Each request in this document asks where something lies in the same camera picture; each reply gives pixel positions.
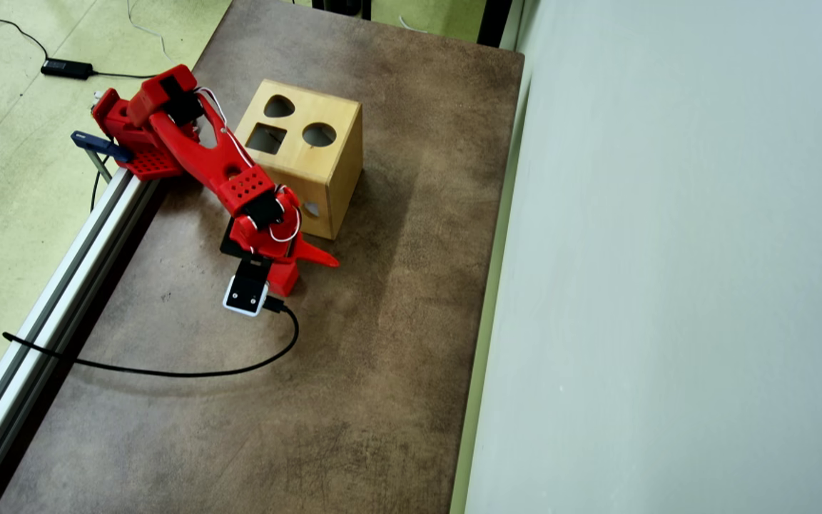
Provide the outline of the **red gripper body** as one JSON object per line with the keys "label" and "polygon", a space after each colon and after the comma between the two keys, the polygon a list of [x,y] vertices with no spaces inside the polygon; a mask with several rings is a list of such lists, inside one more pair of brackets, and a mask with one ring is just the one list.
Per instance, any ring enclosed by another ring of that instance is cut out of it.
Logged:
{"label": "red gripper body", "polygon": [[226,255],[273,263],[294,263],[294,245],[300,240],[300,202],[292,188],[275,186],[237,208],[227,191],[221,205],[230,219],[220,244]]}

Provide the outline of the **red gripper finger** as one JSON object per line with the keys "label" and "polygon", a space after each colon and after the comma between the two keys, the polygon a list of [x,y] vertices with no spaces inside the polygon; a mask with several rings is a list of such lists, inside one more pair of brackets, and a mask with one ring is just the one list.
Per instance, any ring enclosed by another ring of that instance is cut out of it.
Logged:
{"label": "red gripper finger", "polygon": [[295,261],[309,261],[318,266],[327,266],[329,268],[337,268],[340,266],[339,260],[333,257],[332,254],[307,243],[303,237],[295,237],[291,241],[290,257]]}

